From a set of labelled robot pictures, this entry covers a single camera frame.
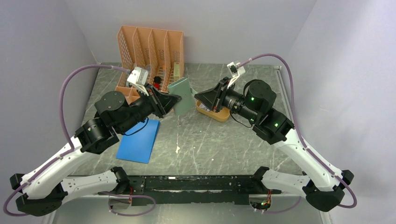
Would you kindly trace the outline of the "yellow oval tray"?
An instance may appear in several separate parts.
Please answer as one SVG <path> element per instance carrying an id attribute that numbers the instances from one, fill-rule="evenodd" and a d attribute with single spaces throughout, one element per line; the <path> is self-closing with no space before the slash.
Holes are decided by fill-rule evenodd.
<path id="1" fill-rule="evenodd" d="M 208 117 L 210 117 L 210 118 L 212 118 L 212 119 L 214 119 L 214 120 L 216 120 L 216 121 L 225 122 L 225 121 L 227 121 L 227 120 L 229 119 L 229 117 L 230 117 L 230 110 L 227 109 L 227 108 L 222 108 L 222 109 L 220 110 L 220 112 L 214 112 L 214 111 L 212 111 L 212 112 L 204 112 L 204 111 L 202 111 L 202 110 L 199 109 L 199 105 L 200 105 L 200 104 L 201 104 L 201 102 L 197 100 L 197 101 L 196 101 L 196 109 L 197 109 L 200 113 L 202 113 L 202 114 L 204 114 L 204 115 L 206 115 L 206 116 L 208 116 Z"/>

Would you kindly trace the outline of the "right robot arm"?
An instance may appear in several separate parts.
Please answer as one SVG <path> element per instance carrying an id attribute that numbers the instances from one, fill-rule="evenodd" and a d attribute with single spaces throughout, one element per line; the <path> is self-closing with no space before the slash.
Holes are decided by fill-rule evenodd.
<path id="1" fill-rule="evenodd" d="M 226 77 L 214 88 L 196 93 L 194 97 L 211 111 L 227 108 L 231 114 L 245 118 L 259 138 L 283 151 L 303 171 L 302 175 L 291 175 L 260 167 L 252 176 L 253 190 L 257 193 L 266 190 L 289 192 L 323 212 L 341 206 L 353 173 L 331 165 L 305 143 L 295 124 L 273 108 L 276 93 L 266 82 L 251 80 L 242 93 L 233 88 L 231 79 Z"/>

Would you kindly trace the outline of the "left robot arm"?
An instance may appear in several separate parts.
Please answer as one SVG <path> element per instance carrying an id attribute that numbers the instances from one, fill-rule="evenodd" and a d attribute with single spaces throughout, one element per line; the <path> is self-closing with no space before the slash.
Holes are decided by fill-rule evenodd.
<path id="1" fill-rule="evenodd" d="M 119 91 L 110 91 L 95 103 L 93 119 L 82 125 L 69 142 L 45 164 L 27 174 L 10 178 L 15 193 L 18 215 L 44 216 L 76 198 L 99 192 L 123 194 L 130 180 L 122 167 L 113 167 L 98 175 L 71 178 L 84 162 L 99 157 L 110 146 L 149 115 L 163 118 L 181 97 L 158 91 L 150 84 L 147 93 L 129 104 Z"/>

